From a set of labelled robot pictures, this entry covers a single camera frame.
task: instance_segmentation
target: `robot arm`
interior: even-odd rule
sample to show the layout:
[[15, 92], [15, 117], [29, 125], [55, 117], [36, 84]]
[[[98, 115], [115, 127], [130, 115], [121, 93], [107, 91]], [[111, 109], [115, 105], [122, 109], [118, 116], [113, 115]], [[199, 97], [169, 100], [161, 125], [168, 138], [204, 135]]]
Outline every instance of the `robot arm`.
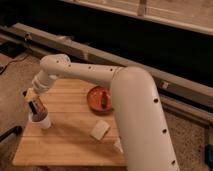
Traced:
[[128, 171], [179, 171], [160, 98], [147, 71], [71, 63], [66, 55], [50, 55], [41, 60], [33, 88], [45, 92], [61, 76], [110, 88]]

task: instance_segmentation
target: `black dot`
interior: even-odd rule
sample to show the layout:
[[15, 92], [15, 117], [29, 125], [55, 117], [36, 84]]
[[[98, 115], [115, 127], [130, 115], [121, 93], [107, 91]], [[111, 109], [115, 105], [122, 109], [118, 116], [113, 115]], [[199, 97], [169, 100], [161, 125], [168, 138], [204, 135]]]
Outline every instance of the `black dot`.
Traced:
[[172, 165], [173, 165], [173, 166], [175, 165], [175, 160], [172, 161]]
[[164, 134], [167, 133], [167, 129], [164, 129], [162, 132], [163, 132]]
[[157, 99], [157, 98], [156, 98], [156, 99], [154, 99], [154, 102], [155, 102], [155, 103], [158, 103], [158, 99]]

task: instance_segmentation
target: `floor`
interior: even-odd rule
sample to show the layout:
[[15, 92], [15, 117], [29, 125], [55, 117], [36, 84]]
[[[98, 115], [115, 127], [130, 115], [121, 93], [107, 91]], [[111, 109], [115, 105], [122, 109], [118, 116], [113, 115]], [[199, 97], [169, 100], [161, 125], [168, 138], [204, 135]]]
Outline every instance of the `floor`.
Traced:
[[[11, 59], [0, 54], [0, 65]], [[31, 86], [33, 76], [39, 71], [39, 60], [29, 56], [20, 63], [11, 64], [3, 75], [0, 75], [0, 132], [15, 125], [24, 125], [27, 122], [28, 107], [22, 92]], [[178, 163], [181, 171], [208, 171], [204, 164], [204, 146], [206, 130], [204, 127], [166, 113], [168, 126]], [[40, 167], [12, 166], [16, 148], [20, 137], [10, 136], [0, 143], [0, 170], [1, 171], [39, 171]], [[125, 168], [72, 168], [50, 167], [55, 171], [124, 171]]]

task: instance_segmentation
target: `orange bowl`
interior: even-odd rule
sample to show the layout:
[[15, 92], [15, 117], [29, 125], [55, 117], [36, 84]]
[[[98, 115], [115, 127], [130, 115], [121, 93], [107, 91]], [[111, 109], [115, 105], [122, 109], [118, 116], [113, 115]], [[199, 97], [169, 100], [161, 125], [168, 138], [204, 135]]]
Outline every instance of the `orange bowl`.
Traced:
[[107, 112], [112, 110], [109, 90], [101, 86], [96, 86], [88, 92], [87, 103], [89, 107], [96, 112]]

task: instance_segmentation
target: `white sponge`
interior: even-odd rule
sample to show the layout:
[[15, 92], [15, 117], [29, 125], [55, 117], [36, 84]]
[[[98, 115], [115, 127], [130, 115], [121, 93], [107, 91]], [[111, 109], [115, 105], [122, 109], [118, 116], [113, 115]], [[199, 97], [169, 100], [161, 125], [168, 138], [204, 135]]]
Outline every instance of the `white sponge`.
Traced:
[[96, 140], [100, 141], [103, 139], [104, 135], [109, 131], [109, 129], [110, 125], [107, 122], [100, 120], [92, 129], [90, 135]]

